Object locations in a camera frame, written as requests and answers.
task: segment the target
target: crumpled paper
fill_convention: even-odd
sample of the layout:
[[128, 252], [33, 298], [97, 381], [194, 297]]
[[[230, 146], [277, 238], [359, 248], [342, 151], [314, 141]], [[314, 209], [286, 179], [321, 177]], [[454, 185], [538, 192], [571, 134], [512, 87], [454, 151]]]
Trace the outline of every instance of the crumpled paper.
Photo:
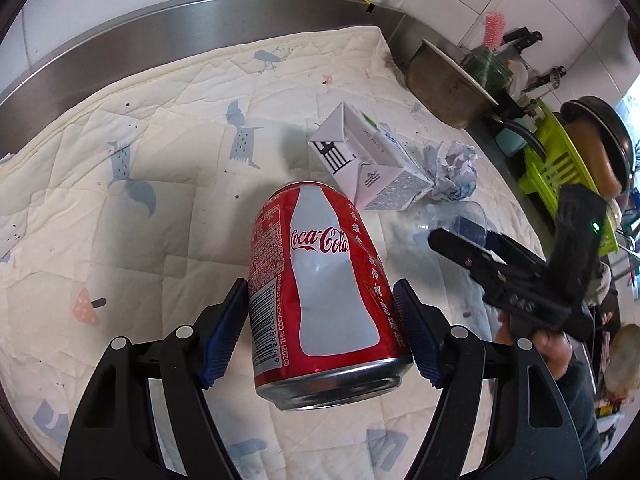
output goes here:
[[476, 190], [478, 155], [473, 146], [458, 140], [449, 147], [446, 144], [424, 148], [424, 170], [434, 181], [427, 196], [432, 200], [462, 200]]

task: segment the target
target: person's hand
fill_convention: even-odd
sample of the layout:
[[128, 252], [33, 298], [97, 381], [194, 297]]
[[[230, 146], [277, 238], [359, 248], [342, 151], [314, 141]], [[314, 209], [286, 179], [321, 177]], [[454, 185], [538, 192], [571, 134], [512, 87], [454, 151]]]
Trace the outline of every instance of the person's hand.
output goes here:
[[[512, 345], [513, 337], [509, 332], [509, 315], [505, 312], [498, 312], [500, 329], [495, 335], [495, 342], [504, 345]], [[545, 358], [546, 367], [549, 368], [552, 377], [557, 381], [562, 377], [571, 361], [574, 350], [571, 347], [564, 333], [553, 333], [546, 330], [538, 330], [532, 339], [532, 343]]]

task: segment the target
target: white carton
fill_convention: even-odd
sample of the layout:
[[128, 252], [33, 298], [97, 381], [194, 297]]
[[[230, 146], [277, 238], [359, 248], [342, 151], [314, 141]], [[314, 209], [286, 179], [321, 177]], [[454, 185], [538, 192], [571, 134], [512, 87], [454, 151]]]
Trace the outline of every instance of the white carton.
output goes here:
[[406, 209], [433, 187], [391, 133], [345, 102], [320, 124], [309, 145], [357, 208]]

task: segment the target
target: coca-cola logo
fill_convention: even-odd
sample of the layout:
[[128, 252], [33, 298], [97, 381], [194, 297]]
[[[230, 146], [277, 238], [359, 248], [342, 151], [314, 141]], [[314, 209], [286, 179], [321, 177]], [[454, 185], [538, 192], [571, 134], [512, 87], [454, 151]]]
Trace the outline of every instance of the coca-cola logo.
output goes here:
[[349, 241], [342, 229], [327, 227], [324, 230], [311, 229], [300, 231], [293, 229], [290, 236], [291, 250], [304, 249], [321, 253], [348, 253]]

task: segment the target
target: bread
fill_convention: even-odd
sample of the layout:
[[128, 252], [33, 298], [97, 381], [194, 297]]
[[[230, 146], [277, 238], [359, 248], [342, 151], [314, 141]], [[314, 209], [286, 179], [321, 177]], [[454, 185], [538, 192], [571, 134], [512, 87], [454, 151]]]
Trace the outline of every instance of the bread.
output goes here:
[[613, 173], [609, 156], [600, 140], [600, 130], [587, 117], [580, 117], [564, 127], [584, 165], [589, 170], [598, 193], [611, 200], [622, 193], [622, 185]]
[[610, 399], [621, 399], [638, 386], [640, 378], [640, 327], [623, 326], [609, 348], [604, 382]]

